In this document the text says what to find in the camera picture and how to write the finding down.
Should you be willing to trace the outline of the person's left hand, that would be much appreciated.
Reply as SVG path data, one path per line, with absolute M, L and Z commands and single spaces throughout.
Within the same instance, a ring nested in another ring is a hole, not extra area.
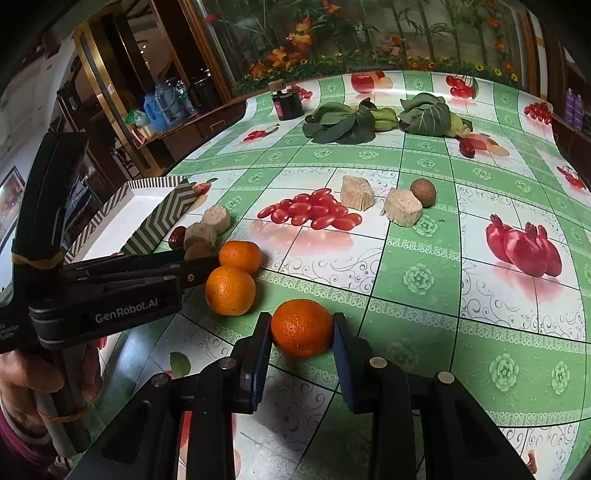
M 106 338 L 89 343 L 78 368 L 83 397 L 93 400 L 102 387 L 99 350 Z M 35 392 L 54 393 L 64 386 L 61 374 L 42 359 L 19 350 L 1 355 L 1 401 L 12 421 L 25 433 L 43 436 L 45 426 L 37 412 Z

